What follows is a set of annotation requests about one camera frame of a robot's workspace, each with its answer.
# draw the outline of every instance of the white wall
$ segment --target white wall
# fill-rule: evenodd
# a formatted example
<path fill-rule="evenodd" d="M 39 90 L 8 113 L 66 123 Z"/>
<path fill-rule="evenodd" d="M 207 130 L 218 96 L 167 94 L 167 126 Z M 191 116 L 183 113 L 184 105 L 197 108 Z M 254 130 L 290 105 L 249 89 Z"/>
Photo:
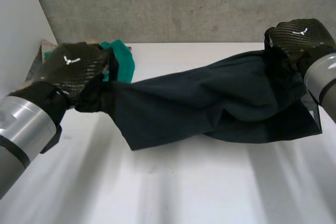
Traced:
<path fill-rule="evenodd" d="M 25 79 L 42 39 L 56 43 L 38 0 L 0 0 L 0 97 Z"/>

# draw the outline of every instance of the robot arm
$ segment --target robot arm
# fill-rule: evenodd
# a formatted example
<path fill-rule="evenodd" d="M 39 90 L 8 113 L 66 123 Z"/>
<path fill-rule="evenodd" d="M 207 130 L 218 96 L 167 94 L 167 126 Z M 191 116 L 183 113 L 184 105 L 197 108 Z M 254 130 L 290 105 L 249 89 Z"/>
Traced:
<path fill-rule="evenodd" d="M 117 64 L 98 46 L 63 44 L 33 84 L 0 101 L 0 199 L 39 153 L 58 142 L 66 110 L 100 87 L 110 63 Z"/>
<path fill-rule="evenodd" d="M 299 61 L 298 68 L 309 92 L 336 122 L 336 49 L 311 49 Z"/>
<path fill-rule="evenodd" d="M 317 19 L 279 23 L 265 32 L 265 49 L 298 68 L 307 90 L 336 122 L 336 44 L 325 26 Z"/>
<path fill-rule="evenodd" d="M 0 198 L 39 153 L 60 137 L 68 99 L 46 82 L 11 93 L 0 104 Z"/>

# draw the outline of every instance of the white table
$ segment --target white table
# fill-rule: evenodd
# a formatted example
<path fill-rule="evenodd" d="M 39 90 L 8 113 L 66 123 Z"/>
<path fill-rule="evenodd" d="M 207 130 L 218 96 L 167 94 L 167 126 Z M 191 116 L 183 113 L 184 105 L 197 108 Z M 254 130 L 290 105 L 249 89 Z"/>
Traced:
<path fill-rule="evenodd" d="M 134 81 L 261 43 L 129 44 Z M 205 136 L 131 151 L 105 114 L 68 111 L 60 143 L 0 201 L 1 224 L 336 223 L 336 127 L 272 144 Z"/>

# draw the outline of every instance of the white surface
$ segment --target white surface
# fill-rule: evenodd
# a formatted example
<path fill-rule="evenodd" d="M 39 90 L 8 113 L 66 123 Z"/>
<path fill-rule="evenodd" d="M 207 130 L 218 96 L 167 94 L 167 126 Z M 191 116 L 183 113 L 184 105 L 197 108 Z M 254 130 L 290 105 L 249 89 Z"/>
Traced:
<path fill-rule="evenodd" d="M 38 0 L 0 0 L 0 97 L 17 89 L 41 45 L 56 43 Z"/>
<path fill-rule="evenodd" d="M 262 44 L 131 44 L 134 80 L 200 67 Z M 335 124 L 291 142 L 196 136 L 132 152 L 111 119 L 68 111 L 56 147 L 0 202 L 1 224 L 336 223 Z"/>

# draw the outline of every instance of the cylindrical robot wrist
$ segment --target cylindrical robot wrist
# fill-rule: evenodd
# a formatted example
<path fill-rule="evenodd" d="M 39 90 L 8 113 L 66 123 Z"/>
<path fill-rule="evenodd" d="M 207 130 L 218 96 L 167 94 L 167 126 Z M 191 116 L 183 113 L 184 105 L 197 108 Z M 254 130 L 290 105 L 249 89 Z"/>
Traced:
<path fill-rule="evenodd" d="M 35 104 L 50 116 L 56 127 L 69 109 L 69 99 L 66 95 L 55 86 L 42 81 L 34 82 L 9 96 L 20 97 Z"/>
<path fill-rule="evenodd" d="M 50 116 L 35 104 L 12 96 L 1 101 L 0 135 L 10 142 L 3 140 L 2 146 L 17 146 L 31 162 L 55 133 L 56 126 Z"/>
<path fill-rule="evenodd" d="M 328 54 L 315 61 L 307 70 L 304 82 L 314 98 L 322 104 L 327 90 L 336 79 L 336 53 Z"/>

